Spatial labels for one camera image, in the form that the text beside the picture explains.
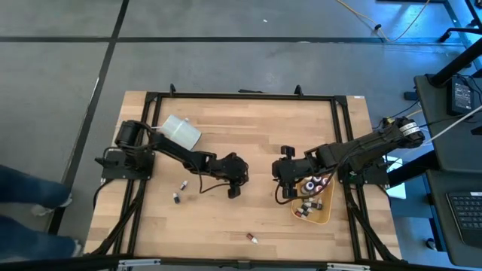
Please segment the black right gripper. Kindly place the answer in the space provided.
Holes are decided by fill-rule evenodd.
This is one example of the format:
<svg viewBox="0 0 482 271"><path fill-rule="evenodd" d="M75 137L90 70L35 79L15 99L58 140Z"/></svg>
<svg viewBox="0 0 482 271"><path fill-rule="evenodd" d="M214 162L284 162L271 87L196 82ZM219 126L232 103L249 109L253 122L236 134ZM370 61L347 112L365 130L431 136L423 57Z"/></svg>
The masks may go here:
<svg viewBox="0 0 482 271"><path fill-rule="evenodd" d="M280 151L287 157L295 156L294 147L283 145ZM287 157L282 157L272 163L272 175L281 184L282 198L294 199L297 197L297 188L292 183L307 176L307 159L289 159Z"/></svg>

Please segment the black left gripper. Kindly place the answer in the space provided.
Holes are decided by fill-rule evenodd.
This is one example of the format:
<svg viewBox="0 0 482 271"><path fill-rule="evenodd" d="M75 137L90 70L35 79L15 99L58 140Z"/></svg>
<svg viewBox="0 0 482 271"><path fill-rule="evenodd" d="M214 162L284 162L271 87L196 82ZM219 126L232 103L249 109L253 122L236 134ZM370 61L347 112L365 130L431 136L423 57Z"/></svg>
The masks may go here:
<svg viewBox="0 0 482 271"><path fill-rule="evenodd" d="M230 153L216 161L216 176L230 183L227 195L234 199L241 194L239 185L249 180L249 165L236 153Z"/></svg>

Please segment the yellow plastic basket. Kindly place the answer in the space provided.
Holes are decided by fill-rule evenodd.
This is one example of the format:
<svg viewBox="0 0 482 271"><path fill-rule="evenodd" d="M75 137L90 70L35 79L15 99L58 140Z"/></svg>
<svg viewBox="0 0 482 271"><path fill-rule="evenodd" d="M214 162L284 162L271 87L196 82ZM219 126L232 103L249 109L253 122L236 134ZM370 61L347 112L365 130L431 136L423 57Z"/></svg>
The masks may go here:
<svg viewBox="0 0 482 271"><path fill-rule="evenodd" d="M301 206L307 202L307 199L310 197L314 197L317 199L322 199L322 209L318 210L317 209L317 202L308 202L311 204L312 208L310 209L310 214L307 215L306 219L300 218L304 221L309 221L314 224L326 224L328 223L331 215L331 203L332 203L332 198L334 195L334 182L329 181L328 184L326 184L324 187L325 189L321 192L316 193L316 186L315 188L311 191L308 192L308 194L302 194L301 193L301 187L306 184L308 181L311 181L312 176L305 177L301 180L300 183L296 185L297 191L299 195L302 197L302 199L296 199L291 203L291 213L297 217L294 213L297 211L297 208L301 208Z"/></svg>

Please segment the black crossbar with silver brackets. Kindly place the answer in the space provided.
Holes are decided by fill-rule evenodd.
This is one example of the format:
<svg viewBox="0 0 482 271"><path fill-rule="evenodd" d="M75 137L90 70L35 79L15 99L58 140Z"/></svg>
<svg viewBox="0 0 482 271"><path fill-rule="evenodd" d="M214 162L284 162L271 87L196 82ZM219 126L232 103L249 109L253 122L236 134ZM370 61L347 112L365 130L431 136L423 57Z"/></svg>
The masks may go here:
<svg viewBox="0 0 482 271"><path fill-rule="evenodd" d="M0 263L0 271L100 271L102 269L130 268L138 266L217 266L240 270L253 268L303 268L322 271L468 271L438 266L410 264L403 261L357 260L335 261L290 261L290 260L219 260L190 259L176 257L135 257L131 254L94 255L60 260L26 260Z"/></svg>

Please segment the white paper sheet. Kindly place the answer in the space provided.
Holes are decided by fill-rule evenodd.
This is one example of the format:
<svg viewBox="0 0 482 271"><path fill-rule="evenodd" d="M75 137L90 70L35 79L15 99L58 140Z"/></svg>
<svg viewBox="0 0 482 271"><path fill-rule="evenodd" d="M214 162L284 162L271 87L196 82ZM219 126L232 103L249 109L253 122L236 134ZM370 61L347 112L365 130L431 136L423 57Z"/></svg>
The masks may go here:
<svg viewBox="0 0 482 271"><path fill-rule="evenodd" d="M401 158L397 157L391 157L391 156L385 156L385 161L387 164L387 172L390 173L391 171L398 169L403 166L403 160ZM405 189L405 184L398 184L396 186L387 184L385 186L387 194L391 198L396 198L396 199L406 199L407 194L406 194L406 189Z"/></svg>

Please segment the black desk leg bar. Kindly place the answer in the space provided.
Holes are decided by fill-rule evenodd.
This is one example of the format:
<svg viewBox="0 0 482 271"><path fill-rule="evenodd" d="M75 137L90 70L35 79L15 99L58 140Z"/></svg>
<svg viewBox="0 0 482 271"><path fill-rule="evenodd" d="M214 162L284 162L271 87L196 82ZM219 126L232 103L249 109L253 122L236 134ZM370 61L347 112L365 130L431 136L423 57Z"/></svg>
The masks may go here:
<svg viewBox="0 0 482 271"><path fill-rule="evenodd" d="M389 186L397 186L407 180L424 174L427 170L431 169L440 169L435 151L427 152L426 154L417 157L415 160L412 160L409 163L406 163L403 166L389 172Z"/></svg>

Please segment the dark grey keyboard desk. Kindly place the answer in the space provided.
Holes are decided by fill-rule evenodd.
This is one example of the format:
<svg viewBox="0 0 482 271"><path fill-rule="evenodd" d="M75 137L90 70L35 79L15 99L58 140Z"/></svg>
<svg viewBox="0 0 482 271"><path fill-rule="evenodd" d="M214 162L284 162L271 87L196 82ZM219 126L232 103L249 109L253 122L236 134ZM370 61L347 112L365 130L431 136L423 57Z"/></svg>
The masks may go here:
<svg viewBox="0 0 482 271"><path fill-rule="evenodd" d="M466 245L461 240L446 196L449 192L482 191L482 174L429 170L426 178L451 263L482 268L482 249Z"/></svg>

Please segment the black keyboard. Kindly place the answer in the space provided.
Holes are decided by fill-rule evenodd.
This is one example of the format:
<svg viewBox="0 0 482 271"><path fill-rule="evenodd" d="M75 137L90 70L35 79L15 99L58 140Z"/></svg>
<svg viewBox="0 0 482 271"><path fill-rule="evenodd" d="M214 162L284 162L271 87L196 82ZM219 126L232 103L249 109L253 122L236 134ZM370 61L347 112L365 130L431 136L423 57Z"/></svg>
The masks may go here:
<svg viewBox="0 0 482 271"><path fill-rule="evenodd" d="M446 194L461 240L482 249L482 191Z"/></svg>

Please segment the black power adapter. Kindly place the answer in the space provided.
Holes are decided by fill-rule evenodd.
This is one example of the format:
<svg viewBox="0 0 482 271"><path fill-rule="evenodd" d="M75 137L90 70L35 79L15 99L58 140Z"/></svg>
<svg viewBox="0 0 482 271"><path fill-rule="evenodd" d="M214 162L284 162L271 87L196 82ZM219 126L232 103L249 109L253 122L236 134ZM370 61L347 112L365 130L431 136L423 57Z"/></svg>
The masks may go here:
<svg viewBox="0 0 482 271"><path fill-rule="evenodd" d="M467 114L473 108L474 94L469 85L461 78L452 77L447 83L447 114Z"/></svg>

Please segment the black diagonal pole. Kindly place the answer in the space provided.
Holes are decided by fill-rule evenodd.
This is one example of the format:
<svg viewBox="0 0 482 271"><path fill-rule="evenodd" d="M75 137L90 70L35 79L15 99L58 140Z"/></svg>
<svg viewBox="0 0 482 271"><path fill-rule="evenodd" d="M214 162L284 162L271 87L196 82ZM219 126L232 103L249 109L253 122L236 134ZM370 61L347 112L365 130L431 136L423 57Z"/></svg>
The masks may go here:
<svg viewBox="0 0 482 271"><path fill-rule="evenodd" d="M477 59L480 55L482 55L482 50L478 50L475 47L468 48L457 56L457 58L455 58L452 62L442 68L442 70L440 70L437 74L430 76L429 83L434 87L444 85L456 73L467 66L470 62Z"/></svg>

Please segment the person's leg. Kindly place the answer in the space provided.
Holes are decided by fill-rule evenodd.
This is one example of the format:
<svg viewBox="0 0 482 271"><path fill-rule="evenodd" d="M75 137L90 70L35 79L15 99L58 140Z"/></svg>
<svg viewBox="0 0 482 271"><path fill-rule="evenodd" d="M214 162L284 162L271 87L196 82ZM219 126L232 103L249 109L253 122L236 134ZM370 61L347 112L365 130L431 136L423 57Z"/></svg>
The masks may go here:
<svg viewBox="0 0 482 271"><path fill-rule="evenodd" d="M0 260L57 260L77 257L82 245L68 236L32 230L8 216L0 215Z"/></svg>
<svg viewBox="0 0 482 271"><path fill-rule="evenodd" d="M0 203L31 204L35 216L45 216L72 203L64 185L0 165Z"/></svg>

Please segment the black office chair base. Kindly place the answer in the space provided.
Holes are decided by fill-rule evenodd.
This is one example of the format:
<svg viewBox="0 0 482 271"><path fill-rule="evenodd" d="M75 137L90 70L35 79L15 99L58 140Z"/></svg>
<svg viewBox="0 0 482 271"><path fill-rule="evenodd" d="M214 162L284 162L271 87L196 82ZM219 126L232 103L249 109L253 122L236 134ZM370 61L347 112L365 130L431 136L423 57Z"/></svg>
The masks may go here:
<svg viewBox="0 0 482 271"><path fill-rule="evenodd" d="M438 41L439 42L445 42L451 36L451 34L453 32L482 35L482 20L479 17L475 17L466 27L449 28L438 39Z"/></svg>

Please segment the black table frame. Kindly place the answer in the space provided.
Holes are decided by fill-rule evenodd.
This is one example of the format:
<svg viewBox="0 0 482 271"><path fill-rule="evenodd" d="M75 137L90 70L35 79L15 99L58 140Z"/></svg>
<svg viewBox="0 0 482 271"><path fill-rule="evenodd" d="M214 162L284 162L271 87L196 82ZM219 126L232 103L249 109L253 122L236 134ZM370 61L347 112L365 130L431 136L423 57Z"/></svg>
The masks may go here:
<svg viewBox="0 0 482 271"><path fill-rule="evenodd" d="M346 139L343 123L333 120L333 110L345 113L338 101L320 97L126 92L119 121L160 125L171 114L187 118L202 132L197 149L220 157L239 154L249 164L249 181L240 196L229 199L219 181L192 175L179 162L158 154L140 220L127 224L117 250L137 257L354 261L340 183L334 182L326 224L296 218L291 205L278 204L273 198L276 185L271 165L283 145L302 154L317 145ZM180 190L183 181L188 185ZM173 200L174 193L179 204ZM250 242L247 233L258 244Z"/></svg>

